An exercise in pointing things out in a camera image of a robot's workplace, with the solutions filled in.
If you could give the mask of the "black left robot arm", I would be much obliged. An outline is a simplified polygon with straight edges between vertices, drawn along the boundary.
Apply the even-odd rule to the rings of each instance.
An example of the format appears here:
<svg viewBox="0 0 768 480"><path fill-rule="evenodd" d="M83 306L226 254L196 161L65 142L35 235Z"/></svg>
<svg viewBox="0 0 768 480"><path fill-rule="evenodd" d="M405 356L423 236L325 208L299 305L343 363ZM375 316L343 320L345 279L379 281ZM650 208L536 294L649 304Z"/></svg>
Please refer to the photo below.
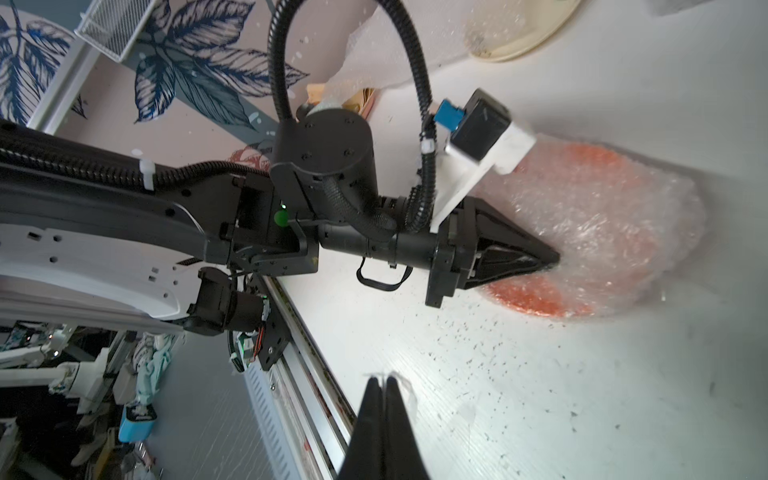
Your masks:
<svg viewBox="0 0 768 480"><path fill-rule="evenodd" d="M384 1L406 52L421 116L419 183L384 197L372 131L337 108L293 115L284 59L299 3L271 20L268 68L280 121L268 171L225 161L155 166L1 124L1 220L5 224L134 241L202 260L201 287L182 326L214 336L249 331L262 308L242 297L237 275L314 273L321 249L429 273L426 304L558 264L559 253L469 193L436 206L436 122L427 64L399 1Z"/></svg>

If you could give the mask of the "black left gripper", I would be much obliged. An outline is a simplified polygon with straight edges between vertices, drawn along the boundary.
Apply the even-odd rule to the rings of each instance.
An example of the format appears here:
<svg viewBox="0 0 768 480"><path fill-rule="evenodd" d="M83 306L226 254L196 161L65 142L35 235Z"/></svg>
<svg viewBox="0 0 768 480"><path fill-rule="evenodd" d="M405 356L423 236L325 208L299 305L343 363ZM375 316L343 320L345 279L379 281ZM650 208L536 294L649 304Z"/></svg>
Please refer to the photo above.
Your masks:
<svg viewBox="0 0 768 480"><path fill-rule="evenodd" d="M547 270L560 258L485 200L467 197L440 224L425 304L440 308L457 290Z"/></svg>

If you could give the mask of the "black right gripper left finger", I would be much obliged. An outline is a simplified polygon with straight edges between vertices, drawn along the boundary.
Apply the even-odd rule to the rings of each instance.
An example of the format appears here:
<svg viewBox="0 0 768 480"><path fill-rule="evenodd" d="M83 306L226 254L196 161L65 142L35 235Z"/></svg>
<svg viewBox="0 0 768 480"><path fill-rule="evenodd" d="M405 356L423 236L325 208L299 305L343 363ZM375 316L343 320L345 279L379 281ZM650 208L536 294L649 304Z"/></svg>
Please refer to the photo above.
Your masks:
<svg viewBox="0 0 768 480"><path fill-rule="evenodd" d="M337 476L339 480L379 480L384 478L383 389L371 377L364 392L350 443Z"/></svg>

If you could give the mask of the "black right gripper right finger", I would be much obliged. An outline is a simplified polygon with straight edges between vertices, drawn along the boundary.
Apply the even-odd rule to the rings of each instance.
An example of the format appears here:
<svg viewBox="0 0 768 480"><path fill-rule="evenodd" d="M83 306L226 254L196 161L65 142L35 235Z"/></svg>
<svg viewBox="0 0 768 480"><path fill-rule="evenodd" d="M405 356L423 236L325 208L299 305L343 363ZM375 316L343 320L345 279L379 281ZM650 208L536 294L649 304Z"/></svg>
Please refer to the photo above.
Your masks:
<svg viewBox="0 0 768 480"><path fill-rule="evenodd" d="M386 379L383 396L384 478L429 480L395 377Z"/></svg>

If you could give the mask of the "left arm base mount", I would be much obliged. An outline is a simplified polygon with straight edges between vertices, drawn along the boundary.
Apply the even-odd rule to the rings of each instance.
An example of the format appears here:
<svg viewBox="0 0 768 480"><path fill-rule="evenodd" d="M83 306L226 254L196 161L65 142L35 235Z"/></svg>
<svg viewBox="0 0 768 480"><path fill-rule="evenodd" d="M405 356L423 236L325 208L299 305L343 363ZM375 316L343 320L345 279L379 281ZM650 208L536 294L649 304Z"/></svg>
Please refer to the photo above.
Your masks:
<svg viewBox="0 0 768 480"><path fill-rule="evenodd" d="M286 316L260 279L246 282L233 299L225 326L230 361L238 373L252 365L268 371L292 340Z"/></svg>

